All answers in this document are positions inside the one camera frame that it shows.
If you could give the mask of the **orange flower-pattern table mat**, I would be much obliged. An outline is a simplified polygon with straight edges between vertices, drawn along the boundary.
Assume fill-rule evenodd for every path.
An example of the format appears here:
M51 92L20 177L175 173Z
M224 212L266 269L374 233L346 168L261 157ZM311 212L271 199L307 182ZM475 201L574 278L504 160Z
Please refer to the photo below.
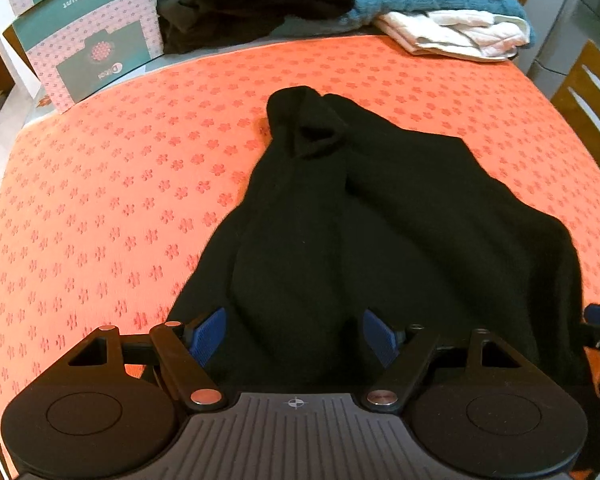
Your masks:
M24 129L0 192L0 448L19 479L585 479L580 403L493 330L399 328L355 392L227 389L170 311L271 143L279 90L459 138L567 228L600 386L600 170L510 63L378 36L268 44L118 84Z

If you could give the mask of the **teal knitted sweater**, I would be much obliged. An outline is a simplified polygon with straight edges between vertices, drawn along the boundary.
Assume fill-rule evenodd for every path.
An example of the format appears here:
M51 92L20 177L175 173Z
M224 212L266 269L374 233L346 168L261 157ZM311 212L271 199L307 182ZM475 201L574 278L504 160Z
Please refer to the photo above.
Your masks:
M388 12L417 13L439 10L478 10L493 14L526 18L517 0L354 0L351 11L329 20L285 18L274 29L272 38L312 38L343 35L372 24L375 18Z

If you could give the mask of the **white quilted jacket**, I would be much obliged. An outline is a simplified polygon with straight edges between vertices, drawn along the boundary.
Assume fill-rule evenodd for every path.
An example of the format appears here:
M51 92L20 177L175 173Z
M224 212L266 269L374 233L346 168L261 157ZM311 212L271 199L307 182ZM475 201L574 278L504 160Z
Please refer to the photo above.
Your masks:
M532 39L523 18L477 10L392 11L375 18L374 25L408 53L476 62L510 60Z

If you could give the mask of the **silver refrigerator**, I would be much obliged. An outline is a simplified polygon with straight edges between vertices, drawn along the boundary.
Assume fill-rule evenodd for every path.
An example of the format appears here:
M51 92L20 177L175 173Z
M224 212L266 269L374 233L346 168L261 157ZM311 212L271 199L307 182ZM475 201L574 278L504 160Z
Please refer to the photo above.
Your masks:
M600 0L565 0L527 73L547 99L564 82L588 40L600 47Z

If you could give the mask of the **lower teal pink carton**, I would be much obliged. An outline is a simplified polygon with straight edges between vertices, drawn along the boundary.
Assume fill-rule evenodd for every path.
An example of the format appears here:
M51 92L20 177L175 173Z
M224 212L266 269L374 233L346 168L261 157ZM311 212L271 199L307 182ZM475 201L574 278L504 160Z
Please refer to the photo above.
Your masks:
M155 0L50 0L14 29L61 113L163 54Z

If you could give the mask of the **wooden chair right with clothes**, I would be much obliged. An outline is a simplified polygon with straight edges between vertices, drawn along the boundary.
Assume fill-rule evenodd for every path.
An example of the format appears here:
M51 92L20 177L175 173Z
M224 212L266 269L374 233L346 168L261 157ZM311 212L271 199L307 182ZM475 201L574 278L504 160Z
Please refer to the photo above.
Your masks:
M600 168L600 47L588 40L550 99Z

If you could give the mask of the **black sweater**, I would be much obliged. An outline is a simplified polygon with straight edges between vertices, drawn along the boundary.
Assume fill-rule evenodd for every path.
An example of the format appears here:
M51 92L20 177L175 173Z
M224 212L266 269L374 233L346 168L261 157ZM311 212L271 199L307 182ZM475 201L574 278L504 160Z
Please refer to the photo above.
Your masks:
M275 92L266 114L271 143L169 314L225 311L209 375L227 389L361 391L380 372L366 310L451 338L485 327L580 403L577 465L600 471L600 386L577 338L582 275L562 222L459 138L308 87Z

